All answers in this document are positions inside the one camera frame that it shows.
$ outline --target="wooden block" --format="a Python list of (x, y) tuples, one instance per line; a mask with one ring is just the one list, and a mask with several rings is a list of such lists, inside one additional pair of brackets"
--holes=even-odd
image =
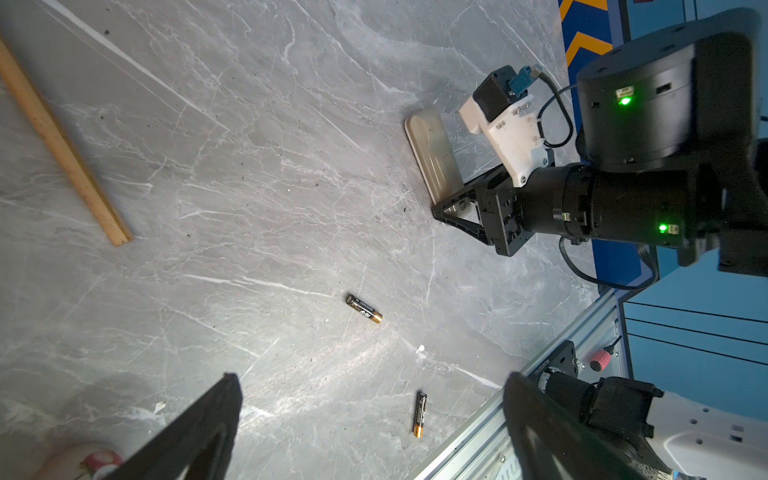
[(83, 161), (75, 146), (67, 138), (48, 105), (22, 70), (21, 65), (0, 38), (0, 76), (5, 80), (22, 110), (27, 114), (35, 130), (48, 145), (56, 161), (64, 169), (74, 188), (91, 209), (107, 237), (117, 247), (133, 240), (128, 226), (109, 203), (99, 187), (91, 168)]

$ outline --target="marble tabletop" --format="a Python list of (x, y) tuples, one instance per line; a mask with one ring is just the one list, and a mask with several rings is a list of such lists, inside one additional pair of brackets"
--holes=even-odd
[(556, 237), (505, 258), (433, 220), (402, 127), (434, 104), (465, 178), (497, 164), (458, 107), (502, 65), (565, 85), (554, 0), (7, 0), (0, 35), (136, 236), (109, 243), (1, 86), (7, 478), (130, 455), (223, 372), (228, 478), (403, 478), (597, 296)]

